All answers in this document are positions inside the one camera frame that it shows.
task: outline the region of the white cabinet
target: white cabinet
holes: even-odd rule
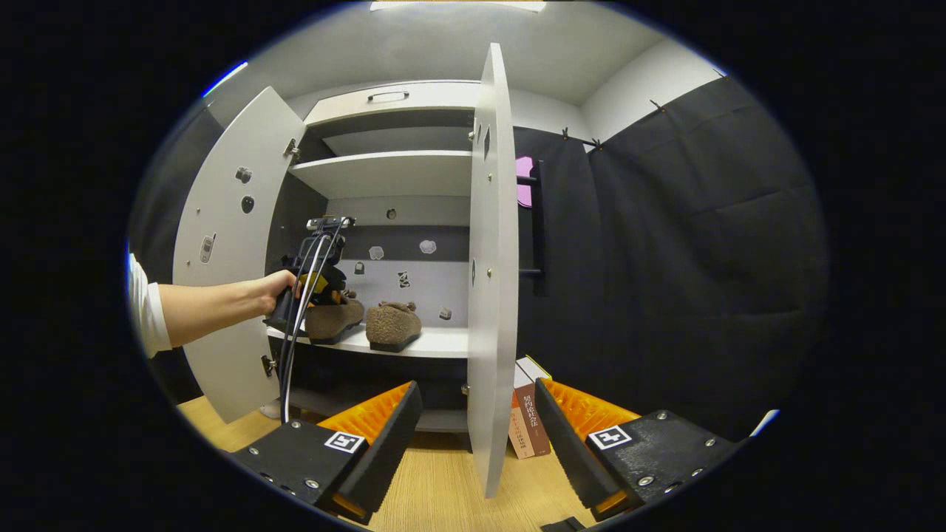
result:
[[[292,167],[285,155],[290,140],[302,145],[303,135],[307,142],[322,142],[333,135],[429,127],[473,131],[468,151],[365,152],[304,160]],[[237,179],[240,168],[252,173],[249,181]],[[425,325],[408,348],[384,356],[400,357],[405,364],[465,360],[469,391],[464,415],[433,406],[418,428],[445,423],[447,430],[456,431],[458,419],[461,427],[465,419],[484,496],[494,496],[513,394],[518,295],[515,150],[499,45],[486,50],[480,81],[429,80],[360,90],[319,101],[305,121],[275,91],[264,90],[227,128],[195,179],[178,229],[174,282],[213,285],[262,276],[273,206],[287,172],[325,196],[331,214],[358,219],[356,227],[469,227],[468,264],[455,262],[459,269],[451,275],[456,278],[442,290],[465,295],[465,309],[456,312],[465,323]],[[248,197],[253,198],[250,210]],[[384,217],[386,209],[395,207],[401,213],[396,220]],[[209,260],[201,261],[205,241],[212,242],[212,251]],[[184,347],[201,389],[225,421],[278,395],[276,373],[267,377],[261,363],[274,335],[278,331],[250,320]],[[379,355],[369,348],[363,326],[330,348]],[[320,393],[299,395],[322,404],[331,401]]]

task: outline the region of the shoe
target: shoe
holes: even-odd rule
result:
[[[282,405],[279,403],[279,398],[276,398],[259,407],[259,411],[263,413],[263,416],[266,416],[270,419],[279,419],[280,406]]]
[[[353,291],[338,294],[338,305],[313,305],[306,309],[306,335],[314,345],[337,344],[364,317],[364,305],[355,300]]]
[[[398,353],[420,337],[420,318],[413,302],[404,305],[382,301],[368,309],[365,336],[375,351]]]

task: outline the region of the white shelf board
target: white shelf board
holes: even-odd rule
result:
[[[389,355],[395,357],[417,357],[428,359],[465,359],[466,358],[466,328],[452,327],[424,327],[421,329],[420,337],[411,342],[403,351],[399,353],[389,353],[387,351],[375,351],[370,348],[368,338],[364,333],[364,324],[356,326],[346,333],[337,344],[321,347],[330,349],[340,349],[343,351],[357,351],[358,353],[374,353],[376,355]],[[305,324],[301,327],[297,342],[309,344],[308,337],[305,335]],[[283,331],[267,327],[266,333],[273,338],[283,338]]]
[[[289,167],[328,198],[470,195],[470,151],[382,151]]]

